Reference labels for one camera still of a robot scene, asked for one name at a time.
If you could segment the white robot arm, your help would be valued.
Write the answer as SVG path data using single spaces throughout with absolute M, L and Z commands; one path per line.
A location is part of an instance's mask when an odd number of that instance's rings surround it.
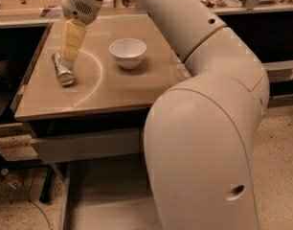
M 262 63 L 200 0 L 138 1 L 191 75 L 145 123 L 162 229 L 260 230 L 252 146 L 269 99 Z

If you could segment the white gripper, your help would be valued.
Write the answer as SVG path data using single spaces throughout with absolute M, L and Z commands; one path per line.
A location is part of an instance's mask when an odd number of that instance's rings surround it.
M 102 0 L 61 0 L 63 15 L 69 19 L 63 28 L 60 53 L 65 67 L 71 68 L 75 63 L 86 35 L 86 25 L 97 18 L 101 6 Z

